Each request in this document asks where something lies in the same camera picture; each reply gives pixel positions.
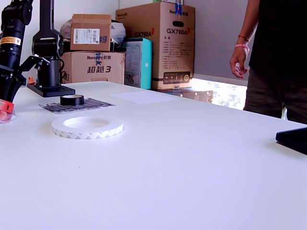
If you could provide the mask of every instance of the pants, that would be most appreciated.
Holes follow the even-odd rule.
[[[307,76],[281,78],[251,69],[244,110],[281,118],[285,107],[288,120],[307,124]]]

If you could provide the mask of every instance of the hand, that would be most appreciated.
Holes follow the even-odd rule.
[[[249,71],[245,68],[245,61],[248,57],[248,51],[243,47],[235,48],[235,51],[230,59],[230,66],[232,73],[237,77],[244,79],[243,75]]]

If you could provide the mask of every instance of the person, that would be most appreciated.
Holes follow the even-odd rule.
[[[307,124],[304,0],[248,0],[243,27],[230,60],[232,73],[249,71],[244,110]],[[248,44],[255,34],[246,67]]]

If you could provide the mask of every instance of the barcode label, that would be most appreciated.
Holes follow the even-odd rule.
[[[98,45],[100,37],[99,29],[74,29],[74,44]]]

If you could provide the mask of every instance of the white tape roll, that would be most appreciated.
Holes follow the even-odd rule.
[[[62,138],[91,140],[119,134],[123,122],[115,117],[76,117],[52,122],[52,132]]]

